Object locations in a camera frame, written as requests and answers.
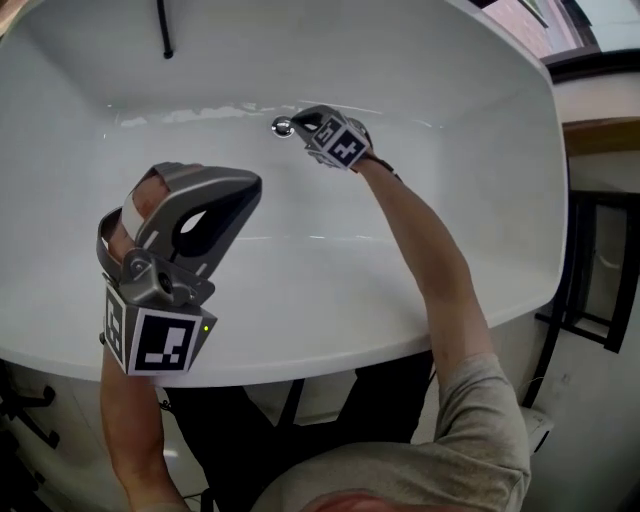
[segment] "bathroom sink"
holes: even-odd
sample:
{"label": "bathroom sink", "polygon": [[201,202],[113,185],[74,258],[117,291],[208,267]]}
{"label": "bathroom sink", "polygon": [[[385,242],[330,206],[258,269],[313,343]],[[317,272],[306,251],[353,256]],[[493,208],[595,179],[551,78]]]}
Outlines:
{"label": "bathroom sink", "polygon": [[464,1],[45,1],[0,43],[0,358],[99,379],[100,218],[163,161],[249,169],[257,210],[211,277],[189,374],[235,385],[426,347],[424,306],[364,180],[278,116],[324,103],[442,217],[491,326],[549,301],[566,169],[546,70]]}

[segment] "finger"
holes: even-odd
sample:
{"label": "finger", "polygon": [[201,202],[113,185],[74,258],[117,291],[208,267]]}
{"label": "finger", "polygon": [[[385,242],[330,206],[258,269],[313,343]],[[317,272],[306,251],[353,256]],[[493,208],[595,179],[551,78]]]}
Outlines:
{"label": "finger", "polygon": [[[153,175],[135,188],[133,191],[133,204],[142,218],[146,220],[168,195],[169,189],[162,177]],[[134,247],[134,240],[122,225],[122,220],[118,219],[118,224],[109,239],[109,253],[117,261],[122,261],[125,254]]]}
{"label": "finger", "polygon": [[156,174],[136,187],[133,191],[133,204],[146,220],[168,195],[169,189],[162,176]]}

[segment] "strap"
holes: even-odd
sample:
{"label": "strap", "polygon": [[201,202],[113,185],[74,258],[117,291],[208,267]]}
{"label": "strap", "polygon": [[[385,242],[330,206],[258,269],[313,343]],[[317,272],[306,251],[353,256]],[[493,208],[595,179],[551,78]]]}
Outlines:
{"label": "strap", "polygon": [[106,243],[111,238],[111,235],[118,225],[118,219],[120,218],[120,208],[112,210],[105,215],[100,224],[98,224],[98,238],[96,240],[96,252],[98,254],[98,261],[104,271],[109,274],[109,277],[115,282],[120,281],[120,263],[118,263],[107,249]]}
{"label": "strap", "polygon": [[127,196],[122,205],[122,225],[132,240],[136,240],[140,228],[144,224],[144,218],[136,205],[133,204],[133,191]]}

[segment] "drain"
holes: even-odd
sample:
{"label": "drain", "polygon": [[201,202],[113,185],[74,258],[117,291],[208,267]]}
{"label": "drain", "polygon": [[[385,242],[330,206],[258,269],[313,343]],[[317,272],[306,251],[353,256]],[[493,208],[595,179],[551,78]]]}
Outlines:
{"label": "drain", "polygon": [[291,118],[287,116],[276,117],[271,124],[271,131],[276,137],[280,137],[281,139],[291,137],[295,133],[295,129],[291,124]]}

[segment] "wrist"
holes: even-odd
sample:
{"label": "wrist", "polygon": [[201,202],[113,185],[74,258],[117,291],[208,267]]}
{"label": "wrist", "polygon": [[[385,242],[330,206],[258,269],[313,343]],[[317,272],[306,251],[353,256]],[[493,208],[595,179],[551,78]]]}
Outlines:
{"label": "wrist", "polygon": [[389,175],[393,176],[389,170],[379,162],[375,160],[363,159],[360,160],[354,167],[353,170],[357,173],[361,174],[363,178],[369,179],[371,177],[375,177],[377,175]]}

